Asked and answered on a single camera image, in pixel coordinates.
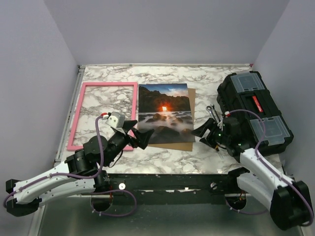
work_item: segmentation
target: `brown cardboard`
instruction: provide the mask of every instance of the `brown cardboard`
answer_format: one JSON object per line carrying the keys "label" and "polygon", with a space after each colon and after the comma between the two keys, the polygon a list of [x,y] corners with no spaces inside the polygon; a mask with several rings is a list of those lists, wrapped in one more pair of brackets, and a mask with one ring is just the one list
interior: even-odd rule
{"label": "brown cardboard", "polygon": [[[188,96],[189,96],[191,116],[192,116],[192,119],[194,119],[196,90],[194,88],[189,88]],[[149,144],[148,146],[154,147],[154,148],[166,148],[166,149],[174,149],[174,150],[181,150],[181,151],[192,151],[192,143]]]}

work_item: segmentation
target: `white marble tabletop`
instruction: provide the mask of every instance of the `white marble tabletop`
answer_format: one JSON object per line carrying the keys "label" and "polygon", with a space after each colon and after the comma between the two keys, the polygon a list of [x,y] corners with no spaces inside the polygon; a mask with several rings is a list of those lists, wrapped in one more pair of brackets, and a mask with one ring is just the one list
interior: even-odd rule
{"label": "white marble tabletop", "polygon": [[[139,84],[187,83],[196,89],[194,128],[202,125],[209,117],[205,110],[210,103],[217,110],[217,87],[233,72],[250,71],[249,65],[231,66],[146,66],[146,65],[97,65],[86,66],[83,82],[138,82]],[[119,111],[131,116],[131,87],[87,87],[80,111],[74,145],[82,145],[95,135],[95,118],[103,112]],[[110,138],[113,131],[100,121],[101,134]],[[62,161],[72,155],[64,143]],[[278,155],[266,157],[281,170]],[[226,151],[216,152],[199,142],[193,143],[192,151],[179,151],[157,147],[125,151],[109,173],[135,174],[226,174],[241,165]]]}

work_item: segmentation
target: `toolbox lid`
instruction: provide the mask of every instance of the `toolbox lid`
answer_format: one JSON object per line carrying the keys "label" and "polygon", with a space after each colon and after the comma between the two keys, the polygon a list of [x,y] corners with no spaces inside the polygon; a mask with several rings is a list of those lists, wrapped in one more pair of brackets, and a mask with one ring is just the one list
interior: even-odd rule
{"label": "toolbox lid", "polygon": [[257,73],[241,73],[231,76],[231,81],[238,93],[265,89]]}
{"label": "toolbox lid", "polygon": [[[290,134],[284,125],[280,116],[271,117],[271,118],[262,118],[263,123],[266,127],[266,134],[264,141],[268,141],[268,146],[284,144],[284,138],[290,137]],[[258,119],[250,120],[252,128],[258,139],[263,135],[263,126]]]}

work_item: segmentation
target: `white wall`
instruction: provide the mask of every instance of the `white wall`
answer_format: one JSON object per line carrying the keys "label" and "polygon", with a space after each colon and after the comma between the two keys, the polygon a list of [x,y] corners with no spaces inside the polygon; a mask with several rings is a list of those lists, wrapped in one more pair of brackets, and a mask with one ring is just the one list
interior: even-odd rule
{"label": "white wall", "polygon": [[[43,0],[0,7],[0,199],[5,181],[52,167],[78,68]],[[26,236],[32,216],[0,209],[0,235]]]}
{"label": "white wall", "polygon": [[315,1],[291,0],[254,63],[294,134],[281,159],[315,204]]}
{"label": "white wall", "polygon": [[79,64],[252,63],[288,0],[45,0]]}

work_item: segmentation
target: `landscape photo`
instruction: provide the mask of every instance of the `landscape photo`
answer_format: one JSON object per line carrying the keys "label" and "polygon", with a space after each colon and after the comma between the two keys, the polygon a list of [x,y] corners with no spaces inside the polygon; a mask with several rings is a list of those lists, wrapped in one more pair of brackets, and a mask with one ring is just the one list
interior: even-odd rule
{"label": "landscape photo", "polygon": [[187,84],[139,85],[139,131],[154,129],[149,144],[195,142]]}

